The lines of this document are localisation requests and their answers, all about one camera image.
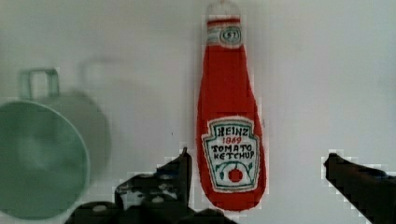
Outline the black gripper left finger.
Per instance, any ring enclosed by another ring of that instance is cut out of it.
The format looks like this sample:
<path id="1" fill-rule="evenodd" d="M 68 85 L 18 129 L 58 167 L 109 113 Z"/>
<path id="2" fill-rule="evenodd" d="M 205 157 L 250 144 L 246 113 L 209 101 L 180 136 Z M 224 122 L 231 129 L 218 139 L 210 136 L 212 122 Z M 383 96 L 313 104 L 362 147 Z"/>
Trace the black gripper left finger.
<path id="1" fill-rule="evenodd" d="M 115 203 L 124 211 L 159 213 L 167 209 L 185 208 L 191 189 L 191 155 L 188 148 L 154 173 L 138 174 L 115 189 Z"/>

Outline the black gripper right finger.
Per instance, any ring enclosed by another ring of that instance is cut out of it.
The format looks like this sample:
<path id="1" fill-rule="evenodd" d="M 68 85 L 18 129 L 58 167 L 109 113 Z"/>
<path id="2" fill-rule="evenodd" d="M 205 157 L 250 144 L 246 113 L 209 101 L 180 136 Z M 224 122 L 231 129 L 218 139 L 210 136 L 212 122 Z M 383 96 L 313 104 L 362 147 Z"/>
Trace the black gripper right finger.
<path id="1" fill-rule="evenodd" d="M 396 178 L 330 153 L 326 179 L 372 224 L 395 224 Z"/>

